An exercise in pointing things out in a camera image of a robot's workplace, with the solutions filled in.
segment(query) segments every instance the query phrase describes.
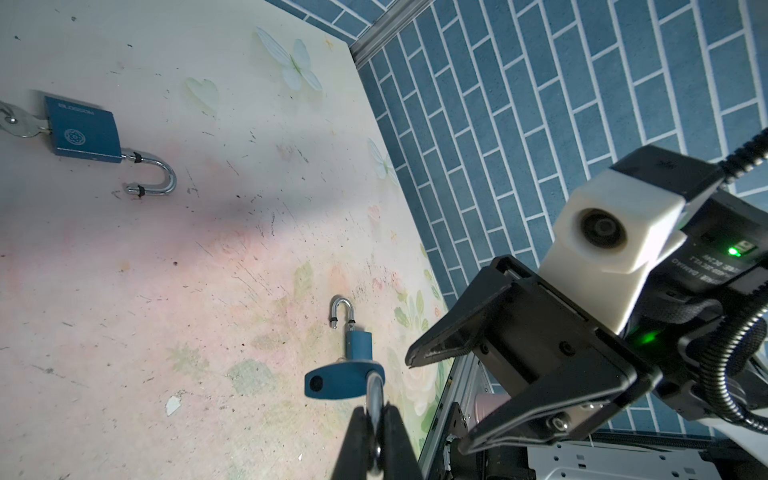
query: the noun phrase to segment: black mechanical part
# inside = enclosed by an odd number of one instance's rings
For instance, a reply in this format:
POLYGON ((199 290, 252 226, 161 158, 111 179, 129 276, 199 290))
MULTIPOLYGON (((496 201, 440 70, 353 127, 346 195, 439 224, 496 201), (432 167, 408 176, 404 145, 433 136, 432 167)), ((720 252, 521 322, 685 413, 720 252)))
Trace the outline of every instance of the black mechanical part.
POLYGON ((685 244, 654 268, 678 296, 708 293, 754 268, 768 253, 768 213, 724 190, 716 192, 682 229, 685 244))
POLYGON ((536 471, 528 467, 527 448, 502 446, 464 455, 456 447, 466 434, 464 414, 454 403, 426 480, 536 480, 536 471))
POLYGON ((768 312, 768 283, 750 295, 742 307, 717 327, 701 357, 701 383, 712 409, 723 419, 768 434, 768 419, 736 401, 728 386, 727 369, 733 353, 768 312))
POLYGON ((768 160, 768 128, 746 142, 741 148, 719 163, 726 173, 726 183, 731 184, 756 166, 768 160))
MULTIPOLYGON (((355 408, 331 480, 365 480, 373 467, 376 440, 365 409, 355 408)), ((400 412, 388 403, 382 408, 378 441, 381 445, 378 466, 384 471, 384 480, 422 480, 400 412)))
POLYGON ((721 478, 753 480, 768 478, 768 467, 745 452, 732 440, 718 440, 709 445, 699 456, 705 462, 712 462, 721 478))
MULTIPOLYGON (((700 364, 720 335, 716 329, 768 281, 768 214, 720 190, 682 230, 686 243, 651 272, 624 337, 661 368, 664 378, 654 393, 693 421, 717 416, 700 364), (748 248, 730 254, 736 245, 748 248)), ((749 361, 765 338, 762 328, 759 321, 726 366, 728 391, 748 409, 768 406, 768 372, 749 361)))
POLYGON ((382 448, 382 464, 379 467, 384 471, 384 480, 422 480, 400 411, 388 403, 382 409, 379 442, 382 448))
POLYGON ((363 407, 352 411, 331 480, 364 480, 373 460, 373 427, 363 407))
POLYGON ((658 369, 509 256, 480 271, 453 308, 411 345, 406 364, 472 350, 511 399, 461 440, 463 454, 582 439, 660 380, 658 369), (564 351, 563 342, 570 349, 564 351), (549 419, 562 414, 570 418, 559 429, 549 419))
POLYGON ((678 227, 690 220, 726 176, 716 164, 652 145, 638 148, 616 162, 611 169, 684 198, 686 207, 678 227))

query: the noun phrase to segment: cable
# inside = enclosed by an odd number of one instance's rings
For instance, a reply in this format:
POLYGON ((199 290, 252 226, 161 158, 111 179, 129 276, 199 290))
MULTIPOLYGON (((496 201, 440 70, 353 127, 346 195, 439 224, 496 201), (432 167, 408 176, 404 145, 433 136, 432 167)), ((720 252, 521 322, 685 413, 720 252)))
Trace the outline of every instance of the cable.
POLYGON ((768 128, 720 162, 720 167, 726 174, 724 183, 732 184, 746 172, 763 163, 763 160, 768 160, 768 128))
POLYGON ((727 367, 733 352, 766 312, 768 282, 748 296, 735 314, 723 320, 701 356, 701 384, 715 413, 728 422, 763 434, 768 434, 768 419, 753 414, 733 399, 728 391, 727 367))

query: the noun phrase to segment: silver key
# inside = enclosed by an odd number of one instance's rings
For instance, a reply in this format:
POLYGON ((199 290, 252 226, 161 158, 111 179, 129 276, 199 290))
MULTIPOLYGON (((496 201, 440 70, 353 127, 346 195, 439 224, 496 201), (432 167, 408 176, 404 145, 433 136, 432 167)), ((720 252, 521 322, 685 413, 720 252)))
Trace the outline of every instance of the silver key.
POLYGON ((0 101, 0 128, 17 137, 34 137, 44 131, 50 133, 48 120, 37 118, 24 109, 0 101))

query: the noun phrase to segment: padlock shackle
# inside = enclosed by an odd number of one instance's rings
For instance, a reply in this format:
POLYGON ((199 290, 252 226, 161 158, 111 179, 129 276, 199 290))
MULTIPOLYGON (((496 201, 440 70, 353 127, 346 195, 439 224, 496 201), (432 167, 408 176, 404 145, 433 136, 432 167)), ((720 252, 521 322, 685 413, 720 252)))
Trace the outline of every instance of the padlock shackle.
POLYGON ((169 164, 157 158, 146 158, 138 152, 131 154, 123 154, 122 157, 135 164, 150 164, 157 165, 163 169, 165 173, 165 182, 157 185, 140 185, 132 183, 125 185, 125 193, 130 195, 137 195, 139 198, 144 195, 168 195, 170 192, 176 189, 176 174, 174 169, 169 164))

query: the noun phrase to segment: blue brick wallpaper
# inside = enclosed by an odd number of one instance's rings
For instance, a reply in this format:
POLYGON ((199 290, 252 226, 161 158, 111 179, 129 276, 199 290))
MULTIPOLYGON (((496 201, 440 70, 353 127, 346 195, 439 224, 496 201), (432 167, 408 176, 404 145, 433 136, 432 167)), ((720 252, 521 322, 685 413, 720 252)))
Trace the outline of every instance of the blue brick wallpaper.
MULTIPOLYGON (((395 0, 266 1, 351 45, 373 22, 384 15, 395 0)), ((407 34, 404 34, 403 38, 406 42, 407 34)))
MULTIPOLYGON (((718 161, 768 126, 768 2, 435 0, 359 74, 451 306, 493 257, 536 269, 635 148, 718 161)), ((768 166, 732 191, 768 209, 768 166)), ((607 427, 715 435, 653 396, 607 427)))

